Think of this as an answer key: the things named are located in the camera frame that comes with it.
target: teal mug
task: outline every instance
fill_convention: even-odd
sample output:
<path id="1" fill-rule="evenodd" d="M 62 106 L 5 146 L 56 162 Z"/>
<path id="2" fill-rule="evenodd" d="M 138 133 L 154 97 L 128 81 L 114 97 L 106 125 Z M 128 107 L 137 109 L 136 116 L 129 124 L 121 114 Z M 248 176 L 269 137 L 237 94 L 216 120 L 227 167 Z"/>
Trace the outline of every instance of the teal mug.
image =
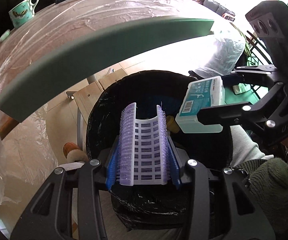
<path id="1" fill-rule="evenodd" d="M 32 3 L 32 0 L 24 0 L 9 11 L 15 29 L 21 27 L 24 23 L 34 17 L 34 10 L 38 1 L 39 0 L 36 0 L 35 3 Z"/>

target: tile floor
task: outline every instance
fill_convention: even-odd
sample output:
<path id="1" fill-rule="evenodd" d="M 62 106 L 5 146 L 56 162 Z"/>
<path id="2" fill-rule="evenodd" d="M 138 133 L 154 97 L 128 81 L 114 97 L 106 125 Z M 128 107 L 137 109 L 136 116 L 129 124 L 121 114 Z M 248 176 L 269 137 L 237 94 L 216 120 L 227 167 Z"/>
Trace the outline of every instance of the tile floor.
<path id="1" fill-rule="evenodd" d="M 192 41 L 182 41 L 177 45 L 170 44 L 162 48 L 154 49 L 149 52 L 137 55 L 113 65 L 114 69 L 124 68 L 128 74 L 141 70 L 169 70 L 188 75 L 194 62 Z M 96 79 L 101 78 L 107 73 L 102 70 L 96 74 Z M 73 87 L 70 91 L 78 91 L 88 85 L 87 80 L 83 80 Z M 74 100 L 68 99 L 66 91 L 60 93 L 48 103 L 48 113 L 46 118 L 47 134 L 52 149 L 58 159 L 59 164 L 66 162 L 63 155 L 63 146 L 67 142 L 77 143 L 77 105 Z M 86 123 L 84 123 L 84 149 L 86 137 Z M 0 219 L 4 222 L 6 229 L 12 231 L 24 207 L 35 193 L 36 188 L 30 188 L 25 197 L 19 204 L 5 203 L 0 206 Z"/>

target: clear plastic sheet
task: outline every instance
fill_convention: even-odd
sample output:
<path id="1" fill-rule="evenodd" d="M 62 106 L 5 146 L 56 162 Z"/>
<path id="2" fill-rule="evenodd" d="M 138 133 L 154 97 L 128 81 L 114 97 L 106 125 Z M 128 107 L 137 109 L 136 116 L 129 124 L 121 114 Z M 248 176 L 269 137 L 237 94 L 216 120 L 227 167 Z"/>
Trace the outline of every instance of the clear plastic sheet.
<path id="1" fill-rule="evenodd" d="M 233 27 L 227 20 L 191 0 L 66 0 L 37 12 L 33 19 L 19 29 L 12 30 L 10 36 L 0 43 L 0 92 L 32 62 L 78 37 L 118 23 L 170 15 L 213 19 L 215 21 L 212 27 L 214 32 L 221 30 L 233 31 Z M 44 119 L 38 118 L 38 113 L 37 111 L 26 120 L 26 122 L 29 122 L 27 124 L 27 127 L 30 127 L 29 131 L 24 129 L 24 124 L 19 124 L 18 134 L 15 138 L 15 140 L 20 138 L 21 142 L 26 140 L 25 143 L 32 147 L 29 152 L 25 152 L 21 148 L 15 152 L 11 150 L 4 151 L 1 148 L 4 141 L 0 143 L 0 174 L 4 174 L 5 169 L 8 169 L 5 163 L 7 163 L 10 154 L 14 154 L 15 158 L 19 158 L 21 165 L 23 165 L 21 166 L 22 169 L 17 169 L 11 175 L 30 183 L 40 182 L 48 175 L 46 169 L 44 169 L 46 166 L 42 166 L 44 163 L 39 163 L 40 156 L 44 156 L 45 152 L 47 152 L 45 157 L 52 163 L 49 169 L 52 170 L 57 164 L 56 158 L 47 143 L 46 132 L 41 133 Z M 7 118 L 0 111 L 0 127 Z M 31 158 L 29 162 L 27 162 L 26 157 L 23 157 L 26 155 Z M 34 172 L 31 174 L 27 171 L 37 169 L 36 166 L 40 167 L 37 177 Z M 0 176 L 0 203 L 5 199 L 3 192 L 3 188 L 6 186 L 5 183 L 4 177 Z"/>
<path id="2" fill-rule="evenodd" d="M 236 31 L 220 31 L 202 40 L 194 72 L 203 78 L 228 75 L 245 49 L 245 38 Z"/>

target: green floor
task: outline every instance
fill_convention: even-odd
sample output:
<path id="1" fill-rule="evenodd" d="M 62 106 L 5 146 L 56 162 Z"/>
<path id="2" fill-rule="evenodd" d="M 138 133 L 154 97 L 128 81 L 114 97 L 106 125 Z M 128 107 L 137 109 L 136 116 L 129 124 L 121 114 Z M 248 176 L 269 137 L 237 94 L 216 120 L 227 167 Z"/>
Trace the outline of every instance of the green floor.
<path id="1" fill-rule="evenodd" d="M 268 89 L 265 87 L 261 87 L 257 90 L 257 93 L 261 98 L 268 92 Z M 225 88 L 225 102 L 227 104 L 235 104 L 241 102 L 251 102 L 255 104 L 258 101 L 257 96 L 253 93 L 252 90 L 247 91 L 245 93 L 235 95 L 232 88 Z"/>

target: teal label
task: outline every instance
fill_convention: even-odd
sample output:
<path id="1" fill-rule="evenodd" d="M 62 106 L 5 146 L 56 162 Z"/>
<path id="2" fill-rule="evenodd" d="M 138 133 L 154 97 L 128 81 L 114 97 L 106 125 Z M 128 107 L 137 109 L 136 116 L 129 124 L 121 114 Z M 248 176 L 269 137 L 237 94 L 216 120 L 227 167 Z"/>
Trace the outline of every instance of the teal label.
<path id="1" fill-rule="evenodd" d="M 211 106 L 212 79 L 193 83 L 188 91 L 183 109 L 179 116 L 197 115 L 203 107 Z"/>

